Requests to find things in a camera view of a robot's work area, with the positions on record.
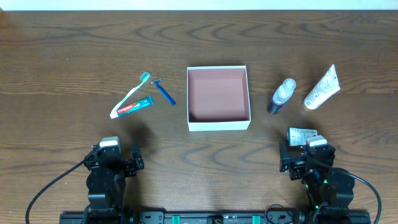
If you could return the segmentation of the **clear bottle dark liquid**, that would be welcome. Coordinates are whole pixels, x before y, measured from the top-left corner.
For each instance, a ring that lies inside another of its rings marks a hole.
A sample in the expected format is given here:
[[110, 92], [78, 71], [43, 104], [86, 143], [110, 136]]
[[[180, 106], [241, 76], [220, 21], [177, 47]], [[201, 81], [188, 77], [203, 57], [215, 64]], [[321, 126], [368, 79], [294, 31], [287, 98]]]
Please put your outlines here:
[[279, 113], [286, 102], [292, 97], [294, 94], [296, 87], [296, 82], [292, 78], [288, 78], [284, 80], [281, 86], [276, 89], [272, 99], [270, 100], [267, 111], [270, 114], [277, 114]]

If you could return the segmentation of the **white patterned cream tube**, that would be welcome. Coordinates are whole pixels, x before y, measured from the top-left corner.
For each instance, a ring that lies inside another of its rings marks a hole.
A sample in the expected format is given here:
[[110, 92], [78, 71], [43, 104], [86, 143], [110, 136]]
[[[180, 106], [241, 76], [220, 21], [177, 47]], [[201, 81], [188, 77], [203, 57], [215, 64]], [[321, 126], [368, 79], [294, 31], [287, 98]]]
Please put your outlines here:
[[340, 84], [335, 65], [332, 64], [326, 74], [305, 97], [303, 106], [306, 110], [315, 110], [338, 91], [340, 91]]

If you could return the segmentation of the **Colgate toothpaste tube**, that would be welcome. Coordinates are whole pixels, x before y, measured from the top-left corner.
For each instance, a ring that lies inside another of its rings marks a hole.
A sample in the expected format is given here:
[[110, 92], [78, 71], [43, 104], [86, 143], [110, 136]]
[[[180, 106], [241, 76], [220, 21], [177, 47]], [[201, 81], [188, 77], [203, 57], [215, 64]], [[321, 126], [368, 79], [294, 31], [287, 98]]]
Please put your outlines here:
[[135, 112], [137, 110], [141, 110], [143, 108], [146, 108], [148, 106], [152, 106], [154, 104], [154, 101], [151, 96], [147, 96], [141, 100], [138, 100], [130, 105], [122, 107], [122, 103], [119, 102], [110, 112], [110, 118], [118, 118], [121, 116], [124, 116], [126, 114]]

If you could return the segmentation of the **green white toothbrush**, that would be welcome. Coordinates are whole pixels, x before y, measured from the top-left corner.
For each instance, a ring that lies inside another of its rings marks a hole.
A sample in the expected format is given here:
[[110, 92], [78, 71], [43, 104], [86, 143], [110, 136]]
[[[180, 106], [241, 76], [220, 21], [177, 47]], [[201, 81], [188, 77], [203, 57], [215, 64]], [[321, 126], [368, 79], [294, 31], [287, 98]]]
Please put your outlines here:
[[132, 89], [127, 93], [127, 95], [126, 95], [119, 103], [117, 103], [116, 106], [111, 110], [111, 112], [110, 112], [110, 114], [109, 114], [109, 116], [110, 116], [111, 119], [114, 119], [114, 118], [117, 118], [117, 117], [118, 117], [117, 110], [122, 106], [122, 104], [123, 104], [135, 91], [137, 91], [138, 89], [140, 89], [140, 87], [141, 87], [143, 84], [145, 84], [146, 81], [148, 81], [148, 79], [150, 78], [150, 76], [151, 76], [151, 73], [150, 73], [150, 72], [147, 72], [147, 71], [145, 71], [145, 72], [141, 75], [141, 77], [140, 77], [141, 83], [140, 83], [138, 86], [132, 88]]

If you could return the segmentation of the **small green white box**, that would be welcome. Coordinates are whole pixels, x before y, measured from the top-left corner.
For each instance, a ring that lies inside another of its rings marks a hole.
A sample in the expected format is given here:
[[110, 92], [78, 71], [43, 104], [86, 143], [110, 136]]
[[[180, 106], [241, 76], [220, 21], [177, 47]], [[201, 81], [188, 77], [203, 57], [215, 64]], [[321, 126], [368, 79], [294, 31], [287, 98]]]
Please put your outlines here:
[[304, 146], [306, 145], [307, 138], [318, 135], [315, 129], [302, 129], [290, 127], [287, 131], [287, 140], [289, 146]]

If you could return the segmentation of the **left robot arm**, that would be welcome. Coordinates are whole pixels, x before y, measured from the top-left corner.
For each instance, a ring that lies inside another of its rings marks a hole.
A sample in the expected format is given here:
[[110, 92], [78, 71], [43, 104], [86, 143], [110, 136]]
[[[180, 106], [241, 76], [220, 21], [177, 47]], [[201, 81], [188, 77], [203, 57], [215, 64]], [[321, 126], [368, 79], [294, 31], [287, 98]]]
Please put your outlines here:
[[102, 139], [92, 146], [92, 152], [86, 156], [85, 167], [91, 172], [86, 185], [92, 218], [116, 218], [124, 216], [123, 198], [126, 178], [134, 177], [137, 171], [144, 169], [144, 161], [139, 146], [134, 141], [132, 157], [123, 159], [119, 138]]

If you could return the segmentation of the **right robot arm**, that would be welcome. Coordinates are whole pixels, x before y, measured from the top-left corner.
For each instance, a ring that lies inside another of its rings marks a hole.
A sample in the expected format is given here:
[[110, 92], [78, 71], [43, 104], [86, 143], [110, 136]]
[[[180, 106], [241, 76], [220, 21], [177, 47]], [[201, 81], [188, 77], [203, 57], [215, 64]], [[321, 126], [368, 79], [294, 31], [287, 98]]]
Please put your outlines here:
[[300, 180], [305, 185], [312, 208], [348, 208], [354, 197], [354, 180], [346, 170], [332, 167], [333, 146], [290, 146], [285, 139], [280, 141], [279, 150], [279, 171], [288, 172], [291, 180]]

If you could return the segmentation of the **blue disposable razor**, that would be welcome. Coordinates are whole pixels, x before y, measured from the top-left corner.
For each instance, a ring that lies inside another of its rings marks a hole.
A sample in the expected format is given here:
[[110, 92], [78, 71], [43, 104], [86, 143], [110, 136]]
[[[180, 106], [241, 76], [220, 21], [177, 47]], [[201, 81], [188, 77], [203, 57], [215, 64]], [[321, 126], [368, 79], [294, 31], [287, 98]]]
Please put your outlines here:
[[160, 93], [164, 96], [164, 98], [172, 105], [175, 106], [176, 102], [175, 100], [167, 93], [167, 91], [160, 85], [160, 82], [162, 81], [161, 78], [156, 79], [154, 81], [151, 81], [152, 85], [155, 85], [156, 88], [160, 91]]

